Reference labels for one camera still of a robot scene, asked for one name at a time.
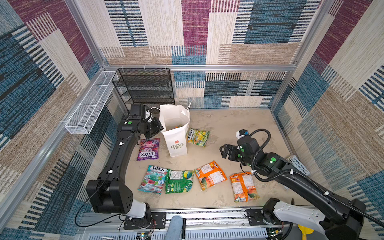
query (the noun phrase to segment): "yellow scoop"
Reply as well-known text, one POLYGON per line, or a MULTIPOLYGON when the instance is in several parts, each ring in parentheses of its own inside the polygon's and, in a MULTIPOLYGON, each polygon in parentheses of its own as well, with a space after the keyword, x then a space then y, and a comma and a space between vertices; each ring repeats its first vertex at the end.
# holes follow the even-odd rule
POLYGON ((302 236, 302 240, 307 240, 307 234, 311 234, 313 233, 313 229, 310 229, 308 227, 304 227, 304 226, 301 226, 301 225, 298 225, 301 232, 303 233, 303 236, 302 236))

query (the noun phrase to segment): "black mounting plate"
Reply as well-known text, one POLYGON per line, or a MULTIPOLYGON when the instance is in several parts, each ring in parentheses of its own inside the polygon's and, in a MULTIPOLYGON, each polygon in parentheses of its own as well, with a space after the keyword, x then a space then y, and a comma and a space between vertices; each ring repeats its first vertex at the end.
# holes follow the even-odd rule
MULTIPOLYGON (((156 221, 155 228, 165 228, 166 227, 166 212, 152 212, 151 217, 156 221)), ((153 227, 153 222, 145 229, 151 229, 153 227)), ((134 222, 133 219, 129 220, 129 217, 125 218, 124 221, 124 230, 135 230, 140 229, 134 222)))
MULTIPOLYGON (((247 209, 245 210, 245 214, 248 217, 249 225, 251 226, 260 226, 260 225, 267 225, 263 221, 263 215, 261 214, 262 209, 247 209)), ((281 221, 276 221, 274 225, 280 225, 281 221)))

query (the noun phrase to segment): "robotic arm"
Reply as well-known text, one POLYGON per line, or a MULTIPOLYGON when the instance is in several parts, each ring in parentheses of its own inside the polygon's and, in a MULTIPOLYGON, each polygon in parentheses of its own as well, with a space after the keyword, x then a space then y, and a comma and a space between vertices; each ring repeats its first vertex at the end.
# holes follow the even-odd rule
POLYGON ((258 180, 276 180, 318 209, 298 207, 271 198, 263 208, 264 221, 270 224, 278 220, 297 223, 325 234, 330 240, 358 239, 364 217, 379 225, 383 224, 365 213, 366 206, 360 200, 349 201, 308 178, 280 155, 273 152, 264 153, 262 149, 270 139, 269 131, 258 129, 249 133, 242 129, 237 132, 237 137, 237 146, 225 144, 220 147, 223 158, 228 156, 231 161, 250 166, 258 180), (268 134, 267 140, 261 146, 251 137, 259 131, 268 134))
POLYGON ((151 209, 147 203, 133 199, 132 191, 125 186, 125 173, 133 148, 140 135, 148 139, 163 127, 150 110, 142 104, 132 104, 130 114, 118 125, 117 141, 97 180, 88 181, 86 191, 93 210, 97 213, 117 213, 138 219, 137 224, 151 222, 151 209))

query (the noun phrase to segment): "black mesh shelf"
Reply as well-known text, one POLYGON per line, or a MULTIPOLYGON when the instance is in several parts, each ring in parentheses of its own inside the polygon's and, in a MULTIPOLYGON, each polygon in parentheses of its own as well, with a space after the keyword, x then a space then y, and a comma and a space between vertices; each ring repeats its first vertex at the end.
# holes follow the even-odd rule
POLYGON ((175 104, 168 68, 120 68, 116 74, 119 80, 113 81, 113 84, 123 101, 125 99, 127 109, 132 103, 145 104, 150 108, 175 104))

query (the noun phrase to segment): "beige tabletop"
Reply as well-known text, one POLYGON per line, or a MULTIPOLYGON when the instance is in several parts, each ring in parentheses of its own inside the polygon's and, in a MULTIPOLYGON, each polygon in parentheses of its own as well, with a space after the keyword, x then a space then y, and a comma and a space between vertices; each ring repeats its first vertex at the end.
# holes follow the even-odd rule
MULTIPOLYGON (((309 204, 292 190, 286 190, 276 181, 260 182, 253 177, 259 199, 249 202, 234 202, 234 195, 230 180, 218 183, 213 187, 201 190, 199 181, 194 175, 193 186, 189 192, 165 194, 165 188, 161 195, 155 193, 140 192, 137 188, 147 171, 148 165, 169 168, 171 170, 193 170, 211 161, 215 161, 224 171, 227 177, 241 172, 240 163, 229 161, 221 157, 219 147, 225 143, 236 145, 236 132, 246 129, 250 132, 265 128, 271 132, 271 140, 265 146, 265 152, 275 152, 282 157, 289 157, 290 153, 277 128, 277 125, 269 110, 246 109, 246 110, 191 110, 190 127, 210 131, 206 147, 187 144, 188 154, 179 157, 170 157, 162 133, 155 137, 160 138, 159 159, 137 161, 139 146, 132 152, 131 159, 126 172, 125 185, 133 192, 133 197, 141 202, 147 202, 152 209, 172 208, 196 208, 196 207, 241 207, 241 206, 263 206, 270 198, 279 198, 285 202, 295 199, 296 205, 309 204)), ((266 133, 258 132, 253 137, 261 145, 266 139, 266 133)))

